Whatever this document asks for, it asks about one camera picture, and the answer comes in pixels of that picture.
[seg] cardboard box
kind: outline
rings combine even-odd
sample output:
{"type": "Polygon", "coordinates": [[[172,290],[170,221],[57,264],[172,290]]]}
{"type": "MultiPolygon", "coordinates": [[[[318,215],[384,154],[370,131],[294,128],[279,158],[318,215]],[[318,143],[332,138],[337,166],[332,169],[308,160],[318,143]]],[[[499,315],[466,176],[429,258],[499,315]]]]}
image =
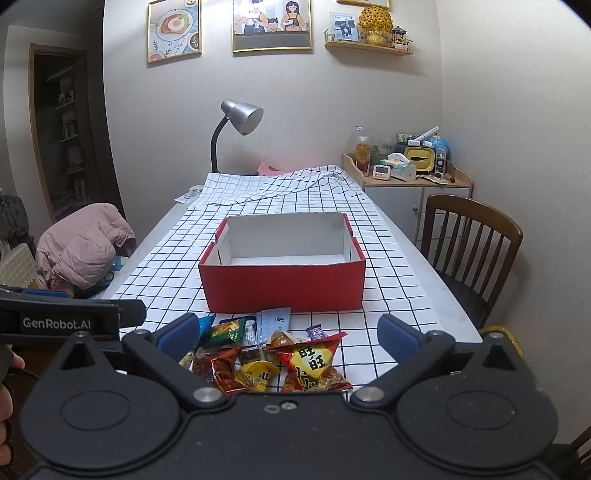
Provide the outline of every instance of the cardboard box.
{"type": "Polygon", "coordinates": [[[365,257],[346,214],[227,217],[199,261],[211,312],[357,310],[365,257]]]}

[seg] pink jacket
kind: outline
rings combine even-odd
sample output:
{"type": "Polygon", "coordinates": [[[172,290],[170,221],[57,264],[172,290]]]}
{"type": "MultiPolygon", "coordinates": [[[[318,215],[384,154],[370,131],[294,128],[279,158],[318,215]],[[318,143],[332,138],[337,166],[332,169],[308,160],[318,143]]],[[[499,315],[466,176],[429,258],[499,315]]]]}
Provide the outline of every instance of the pink jacket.
{"type": "Polygon", "coordinates": [[[135,234],[110,203],[94,203],[72,213],[41,235],[37,245],[37,288],[90,288],[113,265],[115,249],[135,234]]]}

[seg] checkered tablecloth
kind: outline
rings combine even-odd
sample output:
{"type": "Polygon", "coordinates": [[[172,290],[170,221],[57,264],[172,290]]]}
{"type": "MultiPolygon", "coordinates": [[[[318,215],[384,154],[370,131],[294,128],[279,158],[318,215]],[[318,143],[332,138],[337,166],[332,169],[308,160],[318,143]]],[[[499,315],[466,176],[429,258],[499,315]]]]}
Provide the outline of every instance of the checkered tablecloth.
{"type": "MultiPolygon", "coordinates": [[[[441,329],[431,301],[398,248],[374,204],[340,168],[327,166],[280,177],[209,174],[203,193],[145,257],[112,298],[141,299],[142,328],[154,331],[183,313],[209,314],[197,261],[221,221],[229,215],[343,212],[367,257],[362,310],[297,313],[291,331],[320,323],[328,333],[345,331],[333,365],[358,388],[396,366],[379,345],[378,319],[390,312],[416,329],[441,329]]],[[[254,312],[214,312],[216,322],[254,312]]],[[[122,334],[133,329],[124,329],[122,334]]],[[[272,385],[282,384],[283,371],[272,385]]]]}

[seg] small lantern figurine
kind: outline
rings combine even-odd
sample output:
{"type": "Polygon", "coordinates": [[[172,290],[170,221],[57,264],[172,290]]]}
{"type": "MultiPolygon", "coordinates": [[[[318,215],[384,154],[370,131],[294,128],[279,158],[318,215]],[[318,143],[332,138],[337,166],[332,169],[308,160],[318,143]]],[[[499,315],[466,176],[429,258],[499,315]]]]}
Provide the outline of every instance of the small lantern figurine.
{"type": "Polygon", "coordinates": [[[406,33],[406,30],[401,28],[400,25],[392,30],[392,34],[394,36],[394,50],[409,51],[408,44],[412,40],[406,39],[406,33]]]}

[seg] wooden cabinet top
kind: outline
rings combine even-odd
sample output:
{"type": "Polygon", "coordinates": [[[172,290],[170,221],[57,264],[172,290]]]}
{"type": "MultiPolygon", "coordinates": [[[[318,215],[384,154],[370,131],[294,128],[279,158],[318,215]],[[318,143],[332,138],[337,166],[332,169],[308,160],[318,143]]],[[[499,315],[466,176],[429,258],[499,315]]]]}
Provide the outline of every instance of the wooden cabinet top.
{"type": "Polygon", "coordinates": [[[432,181],[424,179],[416,179],[413,181],[402,181],[398,179],[389,180],[376,180],[372,176],[366,177],[361,171],[355,166],[355,162],[350,155],[343,153],[341,156],[342,167],[345,172],[354,179],[362,189],[365,187],[450,187],[450,188],[472,188],[472,179],[457,168],[452,162],[447,162],[447,173],[456,179],[455,183],[448,182],[447,185],[441,185],[433,183],[432,181]]]}

